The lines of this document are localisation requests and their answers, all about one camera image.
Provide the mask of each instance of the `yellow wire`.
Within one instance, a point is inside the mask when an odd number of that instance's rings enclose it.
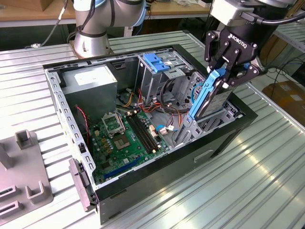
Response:
[[[127,104],[123,105],[123,107],[128,107],[128,106],[130,106],[130,104],[132,103],[132,95],[133,95],[133,92],[130,93],[129,101],[128,101]]]

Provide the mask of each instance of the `sticker label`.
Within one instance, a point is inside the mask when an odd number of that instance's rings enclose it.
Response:
[[[228,98],[231,92],[232,91],[228,91],[214,96],[213,100],[210,102],[208,108],[204,112],[204,116],[209,115],[215,111],[218,111],[222,107],[222,105],[224,104],[224,102],[226,101],[226,99]]]
[[[167,61],[167,62],[163,62],[165,65],[172,65],[172,62]]]
[[[302,101],[302,98],[300,96],[298,96],[297,94],[291,94],[290,96],[296,101]]]
[[[290,91],[291,88],[288,85],[280,85],[285,91]]]
[[[95,82],[101,82],[103,85],[105,85],[116,81],[106,66],[101,66],[90,71],[77,73],[75,74],[74,78],[79,86]]]

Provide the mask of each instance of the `wooden shelf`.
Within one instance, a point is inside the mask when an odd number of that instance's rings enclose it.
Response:
[[[54,0],[43,12],[7,6],[4,9],[0,9],[0,21],[54,20],[58,18],[62,5],[62,0]],[[174,1],[169,3],[154,2],[151,10],[152,15],[205,14],[209,12],[209,8],[204,8],[197,4],[182,6]],[[75,12],[71,1],[69,1],[62,18],[75,19]]]

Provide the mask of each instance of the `motherboard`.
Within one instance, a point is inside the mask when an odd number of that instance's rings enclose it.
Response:
[[[168,151],[167,143],[154,129],[155,126],[142,111],[131,116],[119,113],[106,115],[101,122],[89,126],[96,184]]]

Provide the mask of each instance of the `slotted metal table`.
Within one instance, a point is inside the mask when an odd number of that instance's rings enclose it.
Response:
[[[280,25],[274,34],[301,52],[305,52],[305,25],[298,22]]]
[[[110,40],[115,52],[181,44],[203,63],[204,46],[182,31]],[[0,139],[35,131],[54,200],[1,227],[100,228],[83,211],[42,65],[76,59],[69,45],[0,52]],[[225,151],[103,228],[298,228],[305,223],[304,127],[250,84],[235,93],[257,114]]]

